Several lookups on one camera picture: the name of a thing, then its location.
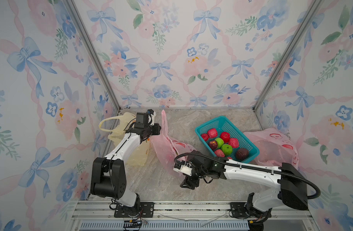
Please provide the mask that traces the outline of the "dark red apple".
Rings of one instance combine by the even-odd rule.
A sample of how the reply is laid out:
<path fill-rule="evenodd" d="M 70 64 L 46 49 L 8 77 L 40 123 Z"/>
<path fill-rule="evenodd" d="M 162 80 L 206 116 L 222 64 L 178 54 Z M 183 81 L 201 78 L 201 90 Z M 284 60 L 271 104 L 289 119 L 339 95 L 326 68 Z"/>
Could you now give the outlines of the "dark red apple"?
<path fill-rule="evenodd" d="M 218 149 L 218 143 L 217 143 L 217 141 L 215 141 L 215 140 L 210 141 L 210 142 L 208 143 L 208 146 L 210 147 L 210 149 L 211 149 L 212 151 L 215 151 L 216 149 Z"/>

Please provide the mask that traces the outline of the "yellow knotted plastic bag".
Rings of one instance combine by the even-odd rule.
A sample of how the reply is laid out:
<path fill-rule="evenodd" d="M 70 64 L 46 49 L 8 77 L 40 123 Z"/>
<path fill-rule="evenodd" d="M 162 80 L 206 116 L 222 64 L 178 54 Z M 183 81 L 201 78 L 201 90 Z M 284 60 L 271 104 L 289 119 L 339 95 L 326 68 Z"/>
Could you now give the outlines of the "yellow knotted plastic bag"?
<path fill-rule="evenodd" d="M 102 125 L 114 120 L 117 126 L 112 129 L 105 129 Z M 120 159 L 130 166 L 143 166 L 149 156 L 151 143 L 149 140 L 142 141 L 141 137 L 134 132 L 127 132 L 127 128 L 136 121 L 136 116 L 126 112 L 120 116 L 113 116 L 102 120 L 99 129 L 109 132 L 108 139 L 115 146 L 114 149 L 104 156 L 108 160 Z"/>

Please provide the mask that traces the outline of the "green crinkled toy vegetable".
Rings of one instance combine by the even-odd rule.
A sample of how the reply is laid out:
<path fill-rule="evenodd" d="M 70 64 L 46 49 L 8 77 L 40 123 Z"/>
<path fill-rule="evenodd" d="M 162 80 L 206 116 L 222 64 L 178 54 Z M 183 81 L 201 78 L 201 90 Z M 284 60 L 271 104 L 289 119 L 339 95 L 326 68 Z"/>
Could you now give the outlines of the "green crinkled toy vegetable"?
<path fill-rule="evenodd" d="M 220 137 L 215 139 L 216 143 L 217 143 L 217 149 L 220 149 L 222 145 L 225 144 L 224 140 Z"/>

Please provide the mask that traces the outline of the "green apple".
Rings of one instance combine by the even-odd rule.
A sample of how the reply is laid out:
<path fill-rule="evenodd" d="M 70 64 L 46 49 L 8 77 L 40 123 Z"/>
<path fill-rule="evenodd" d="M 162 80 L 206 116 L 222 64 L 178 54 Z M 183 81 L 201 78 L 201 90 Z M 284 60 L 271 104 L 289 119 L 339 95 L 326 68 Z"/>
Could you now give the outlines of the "green apple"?
<path fill-rule="evenodd" d="M 233 153 L 233 148 L 229 144 L 223 144 L 220 148 L 220 150 L 223 152 L 223 154 L 227 157 L 230 156 Z"/>

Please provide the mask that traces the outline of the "pink crinkled toy ball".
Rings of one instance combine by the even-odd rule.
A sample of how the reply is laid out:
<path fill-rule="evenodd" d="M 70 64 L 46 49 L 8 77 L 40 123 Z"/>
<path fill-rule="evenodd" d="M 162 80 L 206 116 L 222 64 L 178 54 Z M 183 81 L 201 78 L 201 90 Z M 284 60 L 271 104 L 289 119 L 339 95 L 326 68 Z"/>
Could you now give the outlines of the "pink crinkled toy ball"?
<path fill-rule="evenodd" d="M 228 141 L 228 145 L 230 145 L 233 149 L 239 148 L 240 143 L 237 138 L 230 138 Z"/>

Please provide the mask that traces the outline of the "dark purple round fruit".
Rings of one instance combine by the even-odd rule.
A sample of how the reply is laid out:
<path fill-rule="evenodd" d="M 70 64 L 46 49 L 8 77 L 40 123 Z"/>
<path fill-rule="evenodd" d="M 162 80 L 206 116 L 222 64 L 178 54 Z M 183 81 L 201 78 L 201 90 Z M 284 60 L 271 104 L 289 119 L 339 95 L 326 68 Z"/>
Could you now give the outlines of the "dark purple round fruit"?
<path fill-rule="evenodd" d="M 246 148 L 240 148 L 237 150 L 235 157 L 238 161 L 242 162 L 246 160 L 249 156 L 249 151 Z"/>

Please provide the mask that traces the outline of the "pink printed plastic bag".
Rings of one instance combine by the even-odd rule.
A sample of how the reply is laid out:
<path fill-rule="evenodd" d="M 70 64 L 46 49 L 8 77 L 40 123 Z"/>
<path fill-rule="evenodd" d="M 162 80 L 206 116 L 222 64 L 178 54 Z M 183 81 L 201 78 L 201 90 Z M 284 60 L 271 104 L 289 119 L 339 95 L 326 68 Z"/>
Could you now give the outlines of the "pink printed plastic bag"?
<path fill-rule="evenodd" d="M 299 167 L 299 155 L 293 142 L 275 128 L 263 131 L 245 132 L 244 135 L 258 148 L 259 155 L 254 158 L 260 166 L 281 166 L 289 163 Z"/>

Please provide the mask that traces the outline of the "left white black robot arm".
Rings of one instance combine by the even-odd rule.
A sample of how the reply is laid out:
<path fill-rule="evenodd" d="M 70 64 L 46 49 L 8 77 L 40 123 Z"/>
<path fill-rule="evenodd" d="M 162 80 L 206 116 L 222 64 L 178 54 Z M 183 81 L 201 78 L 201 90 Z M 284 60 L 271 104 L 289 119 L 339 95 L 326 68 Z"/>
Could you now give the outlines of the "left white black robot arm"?
<path fill-rule="evenodd" d="M 138 194 L 126 186 L 125 163 L 131 154 L 150 136 L 160 135 L 161 126 L 155 123 L 152 109 L 137 113 L 126 126 L 125 134 L 116 148 L 105 157 L 98 157 L 92 165 L 90 193 L 111 198 L 127 211 L 139 213 L 141 201 Z"/>

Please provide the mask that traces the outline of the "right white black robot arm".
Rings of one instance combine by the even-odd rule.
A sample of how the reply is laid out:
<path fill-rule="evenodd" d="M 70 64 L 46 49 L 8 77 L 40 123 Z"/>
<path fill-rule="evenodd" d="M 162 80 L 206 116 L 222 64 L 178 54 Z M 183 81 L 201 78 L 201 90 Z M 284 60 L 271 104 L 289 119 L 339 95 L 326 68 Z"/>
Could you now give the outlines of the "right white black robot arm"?
<path fill-rule="evenodd" d="M 302 175 L 290 164 L 263 167 L 244 164 L 226 157 L 209 157 L 200 153 L 185 153 L 174 159 L 174 171 L 185 176 L 180 185 L 194 190 L 200 180 L 224 179 L 253 182 L 266 186 L 264 192 L 248 195 L 242 206 L 232 208 L 237 218 L 267 218 L 273 208 L 287 206 L 295 210 L 308 209 L 307 184 Z"/>

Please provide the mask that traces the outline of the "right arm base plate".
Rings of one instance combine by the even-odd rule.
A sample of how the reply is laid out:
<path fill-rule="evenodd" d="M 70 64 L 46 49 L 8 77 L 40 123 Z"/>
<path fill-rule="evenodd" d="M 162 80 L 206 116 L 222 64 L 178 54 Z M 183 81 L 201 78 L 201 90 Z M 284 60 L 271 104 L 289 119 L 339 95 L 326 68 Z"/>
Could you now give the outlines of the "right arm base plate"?
<path fill-rule="evenodd" d="M 233 218 L 261 218 L 264 219 L 266 217 L 271 217 L 271 211 L 259 211 L 255 208 L 247 208 L 246 202 L 231 202 L 229 203 L 230 211 L 229 215 Z"/>

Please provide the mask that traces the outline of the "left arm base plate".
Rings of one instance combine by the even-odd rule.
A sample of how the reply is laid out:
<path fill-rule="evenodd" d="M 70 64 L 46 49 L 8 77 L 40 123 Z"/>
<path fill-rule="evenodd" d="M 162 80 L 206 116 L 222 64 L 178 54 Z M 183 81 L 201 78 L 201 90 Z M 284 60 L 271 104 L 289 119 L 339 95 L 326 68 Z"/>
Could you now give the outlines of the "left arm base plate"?
<path fill-rule="evenodd" d="M 154 213 L 154 202 L 139 202 L 133 207 L 117 204 L 114 212 L 115 218 L 152 218 Z"/>

